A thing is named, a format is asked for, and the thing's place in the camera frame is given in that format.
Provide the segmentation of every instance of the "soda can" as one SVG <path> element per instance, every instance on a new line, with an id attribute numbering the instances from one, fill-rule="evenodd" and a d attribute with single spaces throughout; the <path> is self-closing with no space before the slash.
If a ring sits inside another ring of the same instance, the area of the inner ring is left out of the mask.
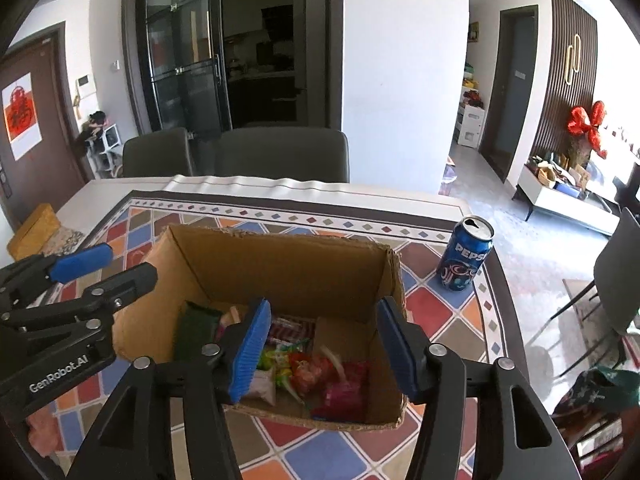
<path id="1" fill-rule="evenodd" d="M 476 215 L 465 216 L 453 229 L 438 264 L 438 276 L 445 288 L 464 290 L 469 286 L 494 246 L 494 228 Z"/>

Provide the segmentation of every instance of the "colorful diamond pattern tablecloth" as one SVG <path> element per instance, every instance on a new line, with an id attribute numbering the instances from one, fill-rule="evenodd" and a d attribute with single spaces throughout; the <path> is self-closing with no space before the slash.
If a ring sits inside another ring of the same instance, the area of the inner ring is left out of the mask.
<path id="1" fill-rule="evenodd" d="M 135 197 L 126 200 L 85 241 L 85 245 L 100 242 L 111 245 L 112 263 L 64 287 L 58 286 L 51 301 L 76 298 L 85 287 L 140 263 L 171 224 L 331 235 L 388 244 L 401 259 L 410 320 L 420 324 L 432 340 L 445 344 L 463 358 L 493 362 L 506 354 L 502 322 L 484 267 L 474 286 L 463 292 L 445 290 L 434 275 L 450 237 L 448 231 L 304 212 L 195 203 L 181 200 L 179 195 L 171 201 Z M 117 359 L 51 404 L 62 436 L 58 456 L 65 470 L 128 365 Z M 245 480 L 400 480 L 404 479 L 411 460 L 423 411 L 424 406 L 410 404 L 403 424 L 396 430 L 383 432 L 308 430 L 236 412 L 228 412 L 226 418 Z M 470 478 L 473 470 L 476 411 L 475 399 L 467 399 L 460 480 Z M 177 478 L 189 479 L 180 399 L 172 399 L 171 413 Z"/>

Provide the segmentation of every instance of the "can lid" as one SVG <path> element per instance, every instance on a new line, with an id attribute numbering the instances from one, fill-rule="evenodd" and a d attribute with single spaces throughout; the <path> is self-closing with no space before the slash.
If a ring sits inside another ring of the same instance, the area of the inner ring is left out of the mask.
<path id="1" fill-rule="evenodd" d="M 494 228 L 484 218 L 468 215 L 462 219 L 464 230 L 478 240 L 488 242 L 494 237 Z"/>

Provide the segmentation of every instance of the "red door poster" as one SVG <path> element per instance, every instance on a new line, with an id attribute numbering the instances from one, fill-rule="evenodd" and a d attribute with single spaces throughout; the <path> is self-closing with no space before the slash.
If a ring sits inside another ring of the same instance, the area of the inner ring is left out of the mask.
<path id="1" fill-rule="evenodd" d="M 42 140 L 31 89 L 31 73 L 2 90 L 2 109 L 9 142 L 18 160 Z"/>

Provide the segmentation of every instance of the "blue rubber fingertip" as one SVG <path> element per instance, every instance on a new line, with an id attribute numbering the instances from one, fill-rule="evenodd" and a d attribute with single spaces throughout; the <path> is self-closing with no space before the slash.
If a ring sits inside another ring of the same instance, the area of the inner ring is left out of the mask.
<path id="1" fill-rule="evenodd" d="M 99 244 L 84 251 L 61 256 L 49 269 L 54 282 L 68 283 L 106 267 L 113 259 L 113 249 L 109 244 Z"/>
<path id="2" fill-rule="evenodd" d="M 271 305 L 267 300 L 262 300 L 232 365 L 228 392 L 233 403 L 239 402 L 249 391 L 270 327 Z"/>
<path id="3" fill-rule="evenodd" d="M 410 400 L 415 399 L 418 394 L 416 363 L 409 344 L 390 309 L 391 306 L 385 300 L 378 302 L 376 307 L 378 333 L 398 388 Z"/>

